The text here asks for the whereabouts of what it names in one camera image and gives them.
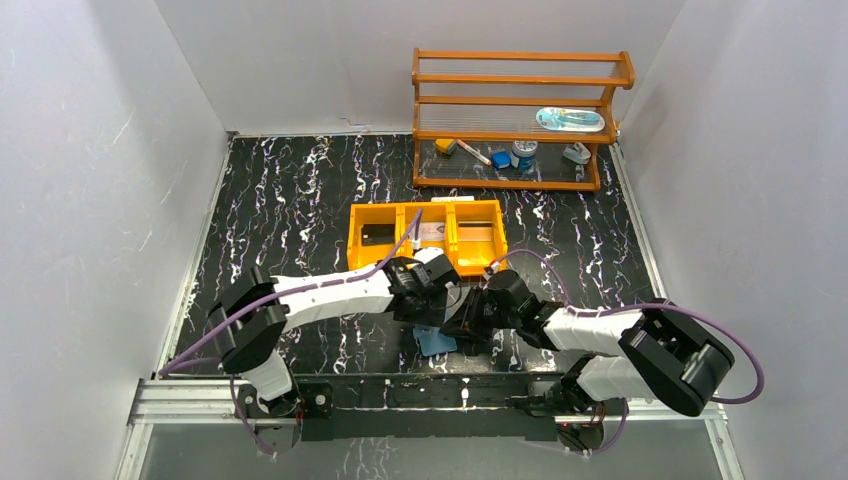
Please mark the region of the blue card holder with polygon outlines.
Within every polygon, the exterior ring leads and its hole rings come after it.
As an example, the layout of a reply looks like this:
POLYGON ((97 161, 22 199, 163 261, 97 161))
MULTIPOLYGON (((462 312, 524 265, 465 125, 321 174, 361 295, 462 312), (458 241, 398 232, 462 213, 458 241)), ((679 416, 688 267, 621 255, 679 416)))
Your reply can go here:
POLYGON ((457 350, 456 341, 440 332, 439 328, 416 325, 413 327, 413 338, 419 346, 422 356, 430 357, 451 353, 457 350))

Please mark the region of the yellow three-compartment bin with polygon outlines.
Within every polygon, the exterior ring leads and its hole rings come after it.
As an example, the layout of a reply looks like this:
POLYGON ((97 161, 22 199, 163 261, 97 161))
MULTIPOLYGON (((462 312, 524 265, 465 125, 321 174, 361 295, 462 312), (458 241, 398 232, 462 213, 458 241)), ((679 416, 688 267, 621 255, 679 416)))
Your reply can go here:
POLYGON ((346 260, 350 270, 382 260, 420 214, 396 251, 411 257, 414 248, 438 248, 462 277, 480 277, 508 252, 503 212, 497 200, 446 199, 430 202, 354 204, 346 260))

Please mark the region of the orange wooden shelf rack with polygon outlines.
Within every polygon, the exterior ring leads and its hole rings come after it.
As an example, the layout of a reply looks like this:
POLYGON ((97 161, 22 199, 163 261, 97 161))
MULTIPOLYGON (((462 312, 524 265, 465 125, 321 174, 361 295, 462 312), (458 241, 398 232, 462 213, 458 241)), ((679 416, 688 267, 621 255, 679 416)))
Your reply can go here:
POLYGON ((413 184, 416 187, 513 190, 597 191, 601 187, 598 150, 613 144, 617 91, 634 87, 636 73, 627 51, 558 53, 428 50, 412 55, 413 184), (536 112, 543 107, 596 111, 602 131, 546 130, 536 112), (459 145, 450 157, 439 154, 436 139, 460 139, 490 159, 511 153, 516 140, 539 143, 532 169, 496 170, 459 145), (586 165, 563 157, 582 142, 592 153, 586 165))

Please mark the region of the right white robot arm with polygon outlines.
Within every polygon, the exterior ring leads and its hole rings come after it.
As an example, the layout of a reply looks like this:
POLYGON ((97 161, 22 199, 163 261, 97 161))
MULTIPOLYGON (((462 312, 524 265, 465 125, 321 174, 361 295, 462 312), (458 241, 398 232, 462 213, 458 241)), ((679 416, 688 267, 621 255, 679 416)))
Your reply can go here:
POLYGON ((481 343, 497 329, 535 348, 580 355, 558 381, 507 399, 529 414, 587 414, 608 400, 641 398, 696 417, 735 364, 728 347, 667 300, 579 311, 540 299, 513 270, 472 288, 441 331, 481 343))

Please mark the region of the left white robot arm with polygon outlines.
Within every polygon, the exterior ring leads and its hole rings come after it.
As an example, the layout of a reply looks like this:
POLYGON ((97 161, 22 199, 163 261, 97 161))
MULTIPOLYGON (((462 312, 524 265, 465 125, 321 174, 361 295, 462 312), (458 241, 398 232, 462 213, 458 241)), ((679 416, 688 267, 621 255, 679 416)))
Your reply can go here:
POLYGON ((458 303, 461 283, 435 247, 316 277, 272 276, 255 268, 219 297, 207 329, 224 372, 252 387, 254 406, 272 417, 290 416, 302 397, 277 350, 285 332, 351 314, 390 313, 399 322, 439 326, 458 303))

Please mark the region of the silver credit card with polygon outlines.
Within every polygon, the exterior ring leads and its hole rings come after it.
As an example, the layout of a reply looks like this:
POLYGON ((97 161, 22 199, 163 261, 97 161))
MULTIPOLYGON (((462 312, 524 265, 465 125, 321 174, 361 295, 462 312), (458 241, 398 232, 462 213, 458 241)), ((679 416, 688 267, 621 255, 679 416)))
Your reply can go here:
POLYGON ((444 222, 422 222, 419 226, 418 237, 422 242, 443 242, 446 231, 444 222))

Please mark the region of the black credit card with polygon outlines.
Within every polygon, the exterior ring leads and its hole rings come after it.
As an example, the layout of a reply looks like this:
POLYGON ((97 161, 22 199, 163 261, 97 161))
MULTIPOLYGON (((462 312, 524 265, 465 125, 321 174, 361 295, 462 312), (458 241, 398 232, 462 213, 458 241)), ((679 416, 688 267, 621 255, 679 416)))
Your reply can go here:
POLYGON ((361 228, 363 247, 393 245, 395 243, 394 224, 365 224, 361 228))

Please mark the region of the white rectangular box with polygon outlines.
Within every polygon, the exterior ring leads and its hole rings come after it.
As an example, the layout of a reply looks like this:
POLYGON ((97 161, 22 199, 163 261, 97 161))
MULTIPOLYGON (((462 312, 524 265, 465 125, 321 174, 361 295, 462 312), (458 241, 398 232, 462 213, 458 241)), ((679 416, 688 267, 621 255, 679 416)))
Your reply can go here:
POLYGON ((474 196, 439 196, 430 199, 430 202, 470 202, 475 201, 474 196))

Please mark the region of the yellow sponge block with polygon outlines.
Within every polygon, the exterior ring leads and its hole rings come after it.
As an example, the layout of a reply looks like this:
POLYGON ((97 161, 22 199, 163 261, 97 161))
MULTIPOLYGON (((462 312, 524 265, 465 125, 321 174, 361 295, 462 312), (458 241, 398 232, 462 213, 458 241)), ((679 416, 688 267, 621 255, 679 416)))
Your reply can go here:
POLYGON ((436 139, 434 141, 436 151, 445 157, 450 157, 456 150, 457 146, 458 143, 455 139, 436 139))

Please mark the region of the white marker pen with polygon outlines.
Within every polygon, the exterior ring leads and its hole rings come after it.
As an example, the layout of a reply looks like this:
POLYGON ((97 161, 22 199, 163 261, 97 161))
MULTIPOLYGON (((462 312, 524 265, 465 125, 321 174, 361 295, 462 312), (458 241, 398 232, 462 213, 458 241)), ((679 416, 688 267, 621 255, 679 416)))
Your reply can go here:
POLYGON ((483 154, 482 154, 479 150, 477 150, 477 149, 475 149, 474 147, 470 146, 470 145, 469 145, 469 144, 467 144, 465 141, 460 140, 460 139, 457 139, 457 140, 456 140, 456 143, 457 143, 457 144, 458 144, 461 148, 463 148, 465 151, 467 151, 469 154, 471 154, 474 158, 476 158, 477 160, 479 160, 480 162, 482 162, 484 165, 488 165, 488 166, 491 166, 491 165, 492 165, 491 160, 490 160, 487 156, 483 155, 483 154))

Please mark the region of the blue small box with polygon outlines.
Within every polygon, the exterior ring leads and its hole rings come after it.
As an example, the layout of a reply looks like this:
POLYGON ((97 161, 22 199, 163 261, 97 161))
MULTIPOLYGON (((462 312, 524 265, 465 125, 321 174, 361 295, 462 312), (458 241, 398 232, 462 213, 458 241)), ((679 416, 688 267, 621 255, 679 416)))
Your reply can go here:
POLYGON ((506 150, 492 152, 490 160, 496 170, 503 170, 512 166, 512 157, 506 150))

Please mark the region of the grey tape dispenser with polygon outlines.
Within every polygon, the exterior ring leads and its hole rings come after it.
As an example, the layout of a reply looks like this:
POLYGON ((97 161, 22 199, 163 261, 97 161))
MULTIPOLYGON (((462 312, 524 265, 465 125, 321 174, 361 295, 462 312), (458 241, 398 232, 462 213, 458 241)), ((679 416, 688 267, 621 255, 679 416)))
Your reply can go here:
POLYGON ((589 148, 582 142, 575 142, 563 150, 563 157, 578 165, 586 165, 592 157, 589 148))

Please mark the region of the blue blister pack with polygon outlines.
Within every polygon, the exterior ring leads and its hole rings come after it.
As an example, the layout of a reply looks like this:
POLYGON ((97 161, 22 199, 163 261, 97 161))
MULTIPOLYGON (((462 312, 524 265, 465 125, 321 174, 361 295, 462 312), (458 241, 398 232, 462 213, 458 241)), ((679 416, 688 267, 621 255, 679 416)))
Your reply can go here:
POLYGON ((543 107, 535 114, 538 125, 546 130, 571 133, 602 131, 606 122, 596 111, 563 107, 543 107))

